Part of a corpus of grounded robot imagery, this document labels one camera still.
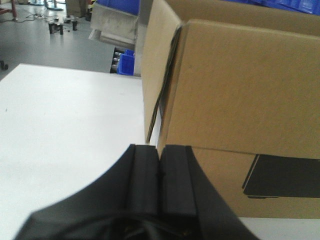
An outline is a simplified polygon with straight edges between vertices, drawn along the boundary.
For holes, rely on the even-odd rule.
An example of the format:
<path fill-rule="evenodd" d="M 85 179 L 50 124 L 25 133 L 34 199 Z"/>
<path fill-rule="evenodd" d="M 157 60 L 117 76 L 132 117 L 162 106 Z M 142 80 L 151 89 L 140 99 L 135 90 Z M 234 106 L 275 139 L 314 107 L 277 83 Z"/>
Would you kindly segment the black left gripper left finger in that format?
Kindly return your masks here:
<path fill-rule="evenodd" d="M 113 166 L 75 194 L 33 212 L 17 240 L 122 239 L 158 213 L 158 152 L 131 144 Z"/>

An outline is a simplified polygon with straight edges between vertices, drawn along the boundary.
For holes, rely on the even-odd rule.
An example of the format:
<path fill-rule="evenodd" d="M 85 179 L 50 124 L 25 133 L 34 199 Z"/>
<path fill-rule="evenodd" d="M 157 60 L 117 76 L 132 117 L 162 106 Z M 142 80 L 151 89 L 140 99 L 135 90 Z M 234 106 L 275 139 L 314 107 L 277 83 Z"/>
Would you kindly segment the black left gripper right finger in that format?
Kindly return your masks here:
<path fill-rule="evenodd" d="M 166 145 L 160 169 L 161 212 L 186 239 L 257 239 L 211 184 L 190 146 Z"/>

